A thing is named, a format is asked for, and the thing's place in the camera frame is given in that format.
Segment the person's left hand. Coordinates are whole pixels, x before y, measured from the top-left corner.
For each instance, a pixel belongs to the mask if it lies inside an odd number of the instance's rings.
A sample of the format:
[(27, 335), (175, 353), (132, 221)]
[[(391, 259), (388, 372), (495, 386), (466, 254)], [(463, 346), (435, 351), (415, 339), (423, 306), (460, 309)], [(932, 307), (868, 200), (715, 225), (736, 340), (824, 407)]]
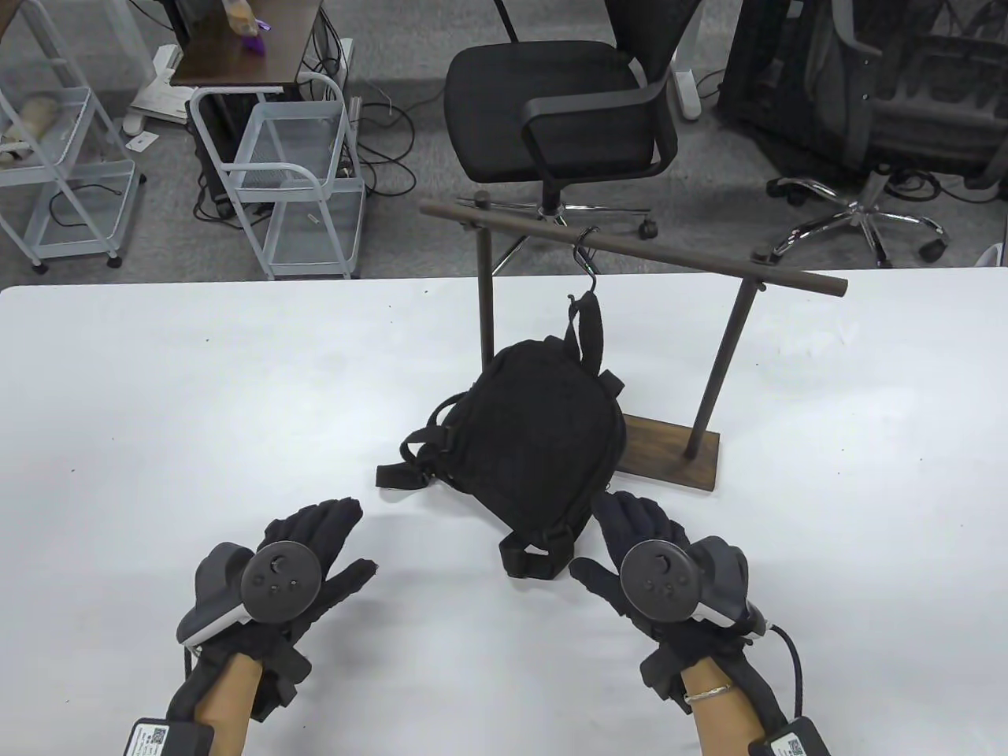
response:
[(362, 515), (356, 499), (309, 505), (271, 522), (255, 550), (224, 541), (199, 562), (195, 602), (176, 630), (187, 668), (167, 708), (170, 720), (193, 721), (198, 704), (239, 656), (262, 667), (253, 720), (292, 701), (312, 671), (298, 642), (376, 573), (374, 561), (361, 558), (330, 576)]

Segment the person's right hand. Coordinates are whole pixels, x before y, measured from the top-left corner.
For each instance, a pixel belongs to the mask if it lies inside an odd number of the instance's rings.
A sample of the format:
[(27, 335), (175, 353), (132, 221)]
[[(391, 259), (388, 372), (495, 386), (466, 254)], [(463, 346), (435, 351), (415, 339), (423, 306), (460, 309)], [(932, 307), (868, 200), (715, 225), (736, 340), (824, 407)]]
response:
[(744, 655), (768, 625), (748, 598), (743, 552), (719, 536), (690, 541), (655, 501), (625, 491), (595, 497), (591, 514), (614, 568), (575, 558), (570, 576), (656, 642), (640, 665), (646, 687), (692, 713), (701, 698), (687, 692), (685, 670), (713, 660), (749, 698), (763, 730), (781, 730), (788, 719)]

